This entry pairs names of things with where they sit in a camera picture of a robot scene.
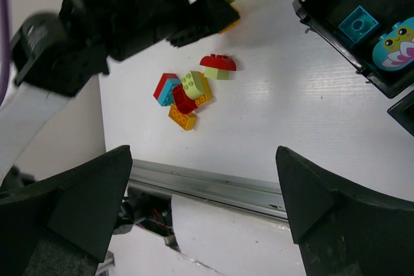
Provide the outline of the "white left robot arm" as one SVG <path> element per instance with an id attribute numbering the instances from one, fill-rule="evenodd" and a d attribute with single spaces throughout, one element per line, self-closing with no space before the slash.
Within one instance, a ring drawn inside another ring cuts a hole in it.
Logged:
<path id="1" fill-rule="evenodd" d="M 58 13 L 34 14 L 11 36 L 1 0 L 2 89 L 16 70 L 15 93 L 1 96 L 1 176 L 93 76 L 109 73 L 108 59 L 164 40 L 184 47 L 239 18 L 228 0 L 63 0 Z"/>

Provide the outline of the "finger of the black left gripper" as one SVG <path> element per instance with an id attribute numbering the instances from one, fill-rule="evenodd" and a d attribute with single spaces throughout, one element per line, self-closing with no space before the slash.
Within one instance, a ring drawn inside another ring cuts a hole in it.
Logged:
<path id="1" fill-rule="evenodd" d="M 186 1 L 177 12 L 177 30 L 168 37 L 174 47 L 184 47 L 217 34 L 239 18 L 224 0 Z"/>

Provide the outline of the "orange flat 2x4 brick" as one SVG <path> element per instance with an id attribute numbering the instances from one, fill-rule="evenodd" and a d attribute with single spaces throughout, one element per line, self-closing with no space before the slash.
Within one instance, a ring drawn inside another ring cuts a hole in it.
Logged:
<path id="1" fill-rule="evenodd" d="M 173 87 L 173 103 L 169 109 L 169 118 L 185 131 L 194 128 L 197 115 L 194 111 L 210 102 L 213 94 L 204 74 L 199 71 L 189 71 Z"/>

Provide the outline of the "teal brick beside red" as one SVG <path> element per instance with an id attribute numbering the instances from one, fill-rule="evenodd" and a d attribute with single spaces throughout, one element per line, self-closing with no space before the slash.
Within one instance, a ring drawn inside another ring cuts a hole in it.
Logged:
<path id="1" fill-rule="evenodd" d="M 173 89 L 180 85 L 180 79 L 168 79 L 157 101 L 161 107 L 170 106 L 173 102 Z"/>

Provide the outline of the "small teal square brick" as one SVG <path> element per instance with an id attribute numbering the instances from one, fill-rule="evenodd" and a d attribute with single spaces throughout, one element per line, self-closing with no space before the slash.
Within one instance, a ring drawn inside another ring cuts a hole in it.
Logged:
<path id="1" fill-rule="evenodd" d="M 362 6 L 354 9 L 338 28 L 354 43 L 362 42 L 375 32 L 380 23 Z"/>

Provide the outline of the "light green curved 2x2 brick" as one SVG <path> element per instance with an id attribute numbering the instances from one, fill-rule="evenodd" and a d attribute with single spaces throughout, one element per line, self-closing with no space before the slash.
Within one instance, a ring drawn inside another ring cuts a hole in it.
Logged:
<path id="1" fill-rule="evenodd" d="M 196 100 L 204 94 L 202 78 L 202 73 L 198 71 L 189 71 L 181 78 L 184 92 L 191 100 Z"/>

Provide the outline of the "black four-compartment tray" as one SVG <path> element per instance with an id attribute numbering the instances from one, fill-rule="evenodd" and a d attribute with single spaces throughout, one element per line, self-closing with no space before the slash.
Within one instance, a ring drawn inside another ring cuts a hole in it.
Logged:
<path id="1" fill-rule="evenodd" d="M 384 96 L 413 85 L 413 0 L 295 0 L 319 34 Z"/>

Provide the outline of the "red arch lego brick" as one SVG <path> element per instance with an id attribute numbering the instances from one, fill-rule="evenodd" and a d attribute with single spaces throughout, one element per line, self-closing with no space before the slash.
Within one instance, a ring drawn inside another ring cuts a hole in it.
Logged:
<path id="1" fill-rule="evenodd" d="M 226 71 L 237 70 L 237 65 L 232 58 L 218 54 L 210 54 L 203 57 L 200 61 L 200 66 Z"/>

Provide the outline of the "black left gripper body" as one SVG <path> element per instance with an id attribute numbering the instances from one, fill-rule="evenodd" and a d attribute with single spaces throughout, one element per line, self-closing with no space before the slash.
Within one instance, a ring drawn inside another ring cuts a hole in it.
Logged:
<path id="1" fill-rule="evenodd" d="M 184 47 L 206 37 L 201 17 L 189 0 L 63 0 L 60 39 L 123 61 L 164 40 Z"/>

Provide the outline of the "small light green brick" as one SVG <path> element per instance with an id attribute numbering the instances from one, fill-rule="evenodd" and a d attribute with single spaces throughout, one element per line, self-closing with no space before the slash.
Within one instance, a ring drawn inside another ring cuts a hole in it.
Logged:
<path id="1" fill-rule="evenodd" d="M 213 80 L 228 80 L 230 78 L 230 72 L 228 70 L 206 67 L 204 77 Z"/>

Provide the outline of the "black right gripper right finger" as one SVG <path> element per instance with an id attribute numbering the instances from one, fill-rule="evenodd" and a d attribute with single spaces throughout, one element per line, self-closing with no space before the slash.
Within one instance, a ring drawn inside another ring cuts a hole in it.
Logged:
<path id="1" fill-rule="evenodd" d="M 276 167 L 307 275 L 412 275 L 413 203 L 368 189 L 280 146 Z"/>

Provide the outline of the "red curved open brick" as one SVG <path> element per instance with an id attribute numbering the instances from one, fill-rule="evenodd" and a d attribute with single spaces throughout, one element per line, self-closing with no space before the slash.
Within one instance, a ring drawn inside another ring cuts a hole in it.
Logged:
<path id="1" fill-rule="evenodd" d="M 197 108 L 195 100 L 192 100 L 186 95 L 181 84 L 173 89 L 172 95 L 175 102 L 175 106 L 177 107 L 180 113 L 189 114 Z"/>

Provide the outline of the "red rectangular lego brick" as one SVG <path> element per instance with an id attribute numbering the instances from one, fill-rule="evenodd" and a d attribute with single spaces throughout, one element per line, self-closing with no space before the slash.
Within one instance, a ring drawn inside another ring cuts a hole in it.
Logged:
<path id="1" fill-rule="evenodd" d="M 160 93 L 162 92 L 162 89 L 164 88 L 164 85 L 166 84 L 168 79 L 178 79 L 179 77 L 174 73 L 163 73 L 161 75 L 161 78 L 158 82 L 158 85 L 153 93 L 153 97 L 157 100 L 160 96 Z"/>

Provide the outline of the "teal oval lego brick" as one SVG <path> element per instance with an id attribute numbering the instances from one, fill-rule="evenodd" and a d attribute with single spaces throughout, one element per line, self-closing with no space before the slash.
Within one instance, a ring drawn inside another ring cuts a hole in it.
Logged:
<path id="1" fill-rule="evenodd" d="M 384 71 L 398 71 L 413 62 L 413 17 L 393 25 L 379 37 L 372 53 L 375 66 Z"/>

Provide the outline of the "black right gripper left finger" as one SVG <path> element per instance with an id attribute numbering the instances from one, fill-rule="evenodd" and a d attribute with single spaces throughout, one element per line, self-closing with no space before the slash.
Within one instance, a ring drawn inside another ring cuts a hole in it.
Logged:
<path id="1" fill-rule="evenodd" d="M 95 275 L 132 168 L 122 145 L 78 167 L 1 193 L 2 275 Z"/>

